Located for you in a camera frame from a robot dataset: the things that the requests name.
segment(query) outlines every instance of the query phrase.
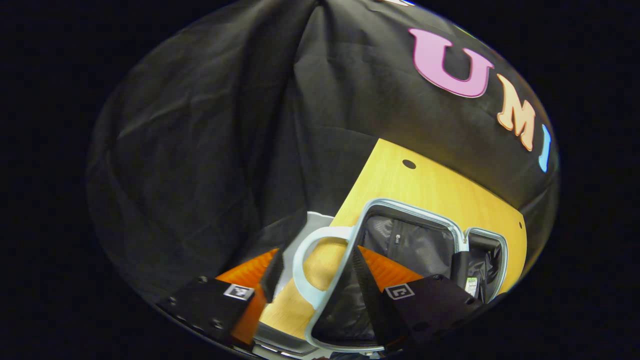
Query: peach letter m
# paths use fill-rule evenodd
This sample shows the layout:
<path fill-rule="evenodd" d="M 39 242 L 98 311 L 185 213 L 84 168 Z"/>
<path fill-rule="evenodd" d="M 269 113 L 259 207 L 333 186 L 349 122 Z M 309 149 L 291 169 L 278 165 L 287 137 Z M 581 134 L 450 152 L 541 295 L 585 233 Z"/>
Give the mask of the peach letter m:
<path fill-rule="evenodd" d="M 529 101 L 520 105 L 518 93 L 504 76 L 497 74 L 504 88 L 504 103 L 502 112 L 498 114 L 498 122 L 507 130 L 513 130 L 515 126 L 516 136 L 520 137 L 522 145 L 528 150 L 533 150 L 533 122 L 536 112 Z"/>

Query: black cloth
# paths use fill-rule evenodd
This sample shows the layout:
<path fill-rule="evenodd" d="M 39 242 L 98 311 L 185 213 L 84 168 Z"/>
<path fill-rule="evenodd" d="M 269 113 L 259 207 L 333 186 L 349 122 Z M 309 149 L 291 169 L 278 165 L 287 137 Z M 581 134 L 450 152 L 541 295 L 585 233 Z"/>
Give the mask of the black cloth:
<path fill-rule="evenodd" d="M 486 93 L 468 99 L 426 81 L 410 28 L 454 44 L 444 61 L 452 76 L 468 76 L 464 47 L 491 61 Z M 497 122 L 496 73 L 536 112 L 534 152 Z M 552 138 L 546 172 L 539 124 Z M 307 211 L 335 215 L 379 138 L 519 209 L 525 270 L 532 265 L 559 184 L 543 106 L 484 44 L 418 6 L 385 1 L 238 1 L 156 47 L 95 126 L 86 171 L 95 228 L 127 282 L 156 302 L 285 245 Z"/>

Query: black fabric backdrop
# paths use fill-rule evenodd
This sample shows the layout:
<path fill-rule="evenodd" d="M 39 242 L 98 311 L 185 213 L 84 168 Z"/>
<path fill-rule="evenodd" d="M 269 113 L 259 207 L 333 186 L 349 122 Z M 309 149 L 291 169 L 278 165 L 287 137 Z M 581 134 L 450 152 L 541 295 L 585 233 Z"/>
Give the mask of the black fabric backdrop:
<path fill-rule="evenodd" d="M 6 357 L 32 359 L 45 351 L 85 359 L 229 356 L 131 291 L 97 243 L 84 187 L 86 150 L 105 99 L 158 44 L 223 4 L 51 5 L 1 5 L 1 66 L 10 89 L 5 112 L 27 129 L 6 132 L 6 196 L 15 210 L 8 222 L 17 228 L 8 254 L 25 255 L 22 267 L 6 272 L 10 300 L 25 293 L 8 312 Z M 557 222 L 530 274 L 499 307 L 428 354 L 626 357 L 637 350 L 626 339 L 633 314 L 626 290 L 633 283 L 624 275 L 632 274 L 626 267 L 635 247 L 632 222 L 623 216 L 633 213 L 636 194 L 628 80 L 634 9 L 597 2 L 431 2 L 428 8 L 485 41 L 523 75 L 551 117 L 563 164 Z M 29 269 L 37 273 L 33 280 Z"/>
<path fill-rule="evenodd" d="M 491 61 L 486 93 L 467 99 L 423 79 L 410 28 L 454 43 L 444 67 L 457 78 L 469 73 L 463 47 Z M 504 92 L 494 71 L 533 105 L 537 152 L 496 121 Z M 547 172 L 540 124 L 552 136 Z M 553 224 L 560 173 L 540 101 L 452 24 L 371 0 L 239 1 L 144 57 L 95 127 L 87 192 L 97 234 L 136 291 L 157 302 L 293 239 L 307 210 L 335 215 L 378 138 L 520 209 L 530 267 Z"/>

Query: black background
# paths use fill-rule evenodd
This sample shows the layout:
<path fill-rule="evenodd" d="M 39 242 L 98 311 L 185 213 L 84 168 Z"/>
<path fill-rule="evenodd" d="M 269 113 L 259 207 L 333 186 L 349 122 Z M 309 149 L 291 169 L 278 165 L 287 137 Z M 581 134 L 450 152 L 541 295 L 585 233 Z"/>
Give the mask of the black background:
<path fill-rule="evenodd" d="M 7 222 L 17 227 L 7 254 L 26 260 L 6 272 L 8 297 L 17 300 L 7 315 L 18 322 L 5 325 L 15 339 L 3 352 L 16 351 L 2 358 L 43 351 L 78 359 L 230 357 L 164 319 L 119 278 L 96 245 L 83 178 L 93 123 L 125 73 L 171 34 L 230 2 L 2 3 L 4 153 L 15 176 L 7 176 L 15 202 Z M 627 221 L 636 194 L 636 10 L 623 2 L 417 3 L 523 75 L 551 118 L 562 166 L 556 224 L 531 273 L 497 309 L 424 357 L 630 356 L 628 291 L 637 285 L 622 278 L 632 275 L 637 248 Z M 494 341 L 479 341 L 479 332 Z"/>

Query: white handle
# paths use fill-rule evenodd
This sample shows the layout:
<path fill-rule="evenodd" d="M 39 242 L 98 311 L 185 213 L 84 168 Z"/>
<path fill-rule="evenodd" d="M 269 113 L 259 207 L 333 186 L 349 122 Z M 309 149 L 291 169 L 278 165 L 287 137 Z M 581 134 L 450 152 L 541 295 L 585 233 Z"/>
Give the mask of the white handle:
<path fill-rule="evenodd" d="M 340 238 L 347 240 L 347 242 L 353 241 L 351 238 L 352 231 L 353 227 L 349 226 L 321 227 L 313 233 L 310 233 L 302 243 L 300 243 L 300 246 L 296 249 L 296 253 L 293 255 L 293 281 L 300 295 L 314 307 L 314 310 L 317 309 L 320 302 L 322 302 L 326 291 L 316 288 L 307 280 L 305 270 L 302 266 L 305 254 L 313 243 L 324 238 Z"/>

